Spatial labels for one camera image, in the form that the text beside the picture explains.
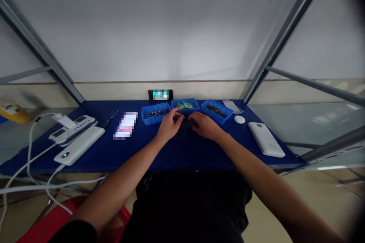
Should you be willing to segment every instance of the white charging cable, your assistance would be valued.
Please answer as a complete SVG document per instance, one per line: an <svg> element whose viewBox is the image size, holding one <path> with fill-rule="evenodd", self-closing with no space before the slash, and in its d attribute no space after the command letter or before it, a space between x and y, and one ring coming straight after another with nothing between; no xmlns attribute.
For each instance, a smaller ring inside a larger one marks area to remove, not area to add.
<svg viewBox="0 0 365 243"><path fill-rule="evenodd" d="M41 155L43 155L44 153L46 153L48 150L52 149L53 147L56 146L56 144L53 144L51 145L49 148L47 148L46 150L44 150L42 153L40 153L39 155L35 156L32 160L30 159L30 156L31 156L31 151L32 151L32 135L33 135L33 129L35 127L35 125L38 123L38 121L45 115L48 115L48 114L53 114L55 117L54 119L56 121L58 121L59 123L61 123L62 125L66 126L67 128L69 128L72 124L72 120L70 120L67 116L65 115L62 115L61 113L45 113L45 114L42 114L40 116L38 116L34 123L32 124L31 128L30 128L30 131L29 131L29 147L28 147L28 157L27 157L27 163L21 167L11 178L10 180L8 181L8 183L6 184L5 188L4 189L0 189L0 194L3 194L3 199L4 199L4 210L3 210L3 213L2 213L2 216L1 216L1 219L0 219L0 233L1 233L1 230L2 230L2 225L3 225L3 222L4 222L4 219L5 219L5 215L6 215L6 212L8 210L8 201L7 201L7 197L6 197L6 194L7 193L14 193L14 192L19 192L19 191L31 191L31 190L42 190L42 189L45 189L46 192L47 192L47 195L49 196L50 199L52 199L57 205L61 206L63 209L65 209L68 213L72 214L72 211L69 210L66 206L62 205L60 202L58 202L49 192L49 189L58 189L58 188L62 188L62 187L66 187L66 186L69 186L69 185L73 185L73 184L85 184L85 183L93 183L93 182L97 182L99 180L102 180L104 179L105 177L100 177L96 180L79 180L79 181L73 181L73 182L68 182L68 183L64 183L64 184L60 184L60 185L49 185L52 178L54 177L54 175L56 173L58 173L60 170L62 170L65 165L61 165L59 166L55 172L51 175L51 177L49 178L48 182L46 185L39 185L39 183L31 176L30 174L30 164L35 161L36 159L38 159ZM21 186L21 187L12 187L12 188L9 188L11 183L13 182L13 180L25 169L27 168L27 175L28 177L37 185L32 185L32 186Z"/></svg>
<svg viewBox="0 0 365 243"><path fill-rule="evenodd" d="M50 147L48 147L46 150L44 150L42 153L40 153L39 155L35 156L32 160L30 160L29 162L27 162L23 167L21 167L12 177L11 179L8 181L8 183L6 184L5 188L3 190L6 189L11 189L9 188L11 183L13 182L13 180L20 174L20 172L22 172L27 166L29 166L30 163L32 163L33 161L35 161L36 159L38 159L41 155L43 155L44 153L46 153L48 150L52 149L53 147L55 147L56 144L52 144ZM6 211L8 210L8 200L6 198L6 192L3 193L3 198L4 198L4 210L3 210L3 214L1 216L1 220L0 220L0 233L1 233L1 229L3 226L3 222L5 219L5 215L6 215Z"/></svg>
<svg viewBox="0 0 365 243"><path fill-rule="evenodd" d="M20 192L20 191L34 191L34 190L53 190L53 189L59 189L59 188L64 188L70 185L74 185L74 184L88 184L88 183L93 183L93 182L97 182L99 180L103 180L106 177L100 177L94 180L77 180L77 181L70 181L70 182L66 182L63 184L57 184L57 185L28 185L28 186L17 186L17 187L11 187L8 189L0 189L0 194L8 194L8 193L14 193L14 192Z"/></svg>
<svg viewBox="0 0 365 243"><path fill-rule="evenodd" d="M49 178L48 182L47 182L47 186L49 185L49 183L51 182L52 178L54 177L55 174L57 174L59 171L61 171L63 168L65 167L64 164L61 164L60 167L58 167L56 169L56 171L54 171L54 173L51 175L51 177ZM62 207L63 209L65 209L70 215L72 214L72 211L67 208L65 205L62 205L60 202L57 201L57 199L55 199L51 193L49 192L49 189L46 189L47 195L49 196L50 199L53 200L54 203L56 203L58 206Z"/></svg>
<svg viewBox="0 0 365 243"><path fill-rule="evenodd" d="M28 163L27 163L27 175L28 177L37 185L39 185L39 183L31 176L30 174L30 153L32 151L32 143L33 143L33 129L34 129L34 126L38 123L38 121L45 115L48 115L48 114L52 114L52 115L57 115L56 113L45 113L45 114L42 114L40 116L38 116L38 118L35 119L35 121L33 122L32 124L32 127L30 128L30 131L29 131L29 146L28 146Z"/></svg>

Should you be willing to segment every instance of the forearm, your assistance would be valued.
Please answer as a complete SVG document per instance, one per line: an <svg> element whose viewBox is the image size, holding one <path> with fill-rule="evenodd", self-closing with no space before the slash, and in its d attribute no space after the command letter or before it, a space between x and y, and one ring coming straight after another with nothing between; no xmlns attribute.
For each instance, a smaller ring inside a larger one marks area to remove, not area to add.
<svg viewBox="0 0 365 243"><path fill-rule="evenodd" d="M133 155L85 200L68 222L85 220L100 233L124 205L165 143L154 138Z"/></svg>
<svg viewBox="0 0 365 243"><path fill-rule="evenodd" d="M264 205L283 224L296 242L306 236L324 236L337 240L337 235L274 171L254 154L224 133L217 143L232 160Z"/></svg>

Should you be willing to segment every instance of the left hand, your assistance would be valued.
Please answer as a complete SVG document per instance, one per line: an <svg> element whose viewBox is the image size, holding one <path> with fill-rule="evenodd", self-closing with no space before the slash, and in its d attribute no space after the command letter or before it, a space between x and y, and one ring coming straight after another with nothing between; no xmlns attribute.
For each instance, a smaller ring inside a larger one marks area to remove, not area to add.
<svg viewBox="0 0 365 243"><path fill-rule="evenodd" d="M163 117L156 138L167 142L176 135L181 123L183 122L183 119L185 118L183 114L177 112L181 109L181 107L173 108L165 117Z"/></svg>

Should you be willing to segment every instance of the white round object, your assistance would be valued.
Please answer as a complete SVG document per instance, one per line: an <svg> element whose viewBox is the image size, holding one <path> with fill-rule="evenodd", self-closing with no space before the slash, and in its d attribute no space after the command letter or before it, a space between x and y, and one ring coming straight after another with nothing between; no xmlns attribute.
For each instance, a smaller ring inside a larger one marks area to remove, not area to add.
<svg viewBox="0 0 365 243"><path fill-rule="evenodd" d="M242 116L235 116L236 123L243 124L246 120Z"/></svg>

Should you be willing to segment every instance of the red chair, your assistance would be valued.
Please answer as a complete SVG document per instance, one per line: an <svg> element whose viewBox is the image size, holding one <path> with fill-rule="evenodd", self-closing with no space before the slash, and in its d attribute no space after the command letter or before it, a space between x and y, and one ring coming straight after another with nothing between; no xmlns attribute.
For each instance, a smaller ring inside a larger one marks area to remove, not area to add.
<svg viewBox="0 0 365 243"><path fill-rule="evenodd" d="M73 199L62 202L67 208L72 212L75 212L78 207L87 199L87 196L79 196ZM119 242L124 228L128 223L131 216L129 211L125 206L121 208L118 212L120 220L123 222L124 226L112 230L105 231L99 238L99 242ZM51 237L66 223L70 218L70 214L67 213L60 206L56 206L52 211L50 211L45 217L43 217L36 225L34 225L30 230L23 235L17 243L47 243Z"/></svg>

